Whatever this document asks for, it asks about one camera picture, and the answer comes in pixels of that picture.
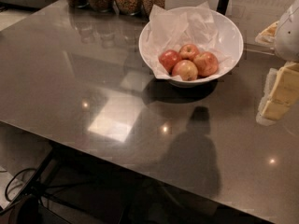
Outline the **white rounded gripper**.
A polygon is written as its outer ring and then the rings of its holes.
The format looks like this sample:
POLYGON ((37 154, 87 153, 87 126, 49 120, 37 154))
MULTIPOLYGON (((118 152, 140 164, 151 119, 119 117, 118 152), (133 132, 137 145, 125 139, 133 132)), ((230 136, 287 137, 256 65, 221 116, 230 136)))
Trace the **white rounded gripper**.
POLYGON ((279 69, 271 68, 266 77, 263 98, 256 121, 270 126, 281 120, 299 99, 299 0, 295 0, 275 21, 255 37, 258 44, 272 46, 286 62, 279 69))

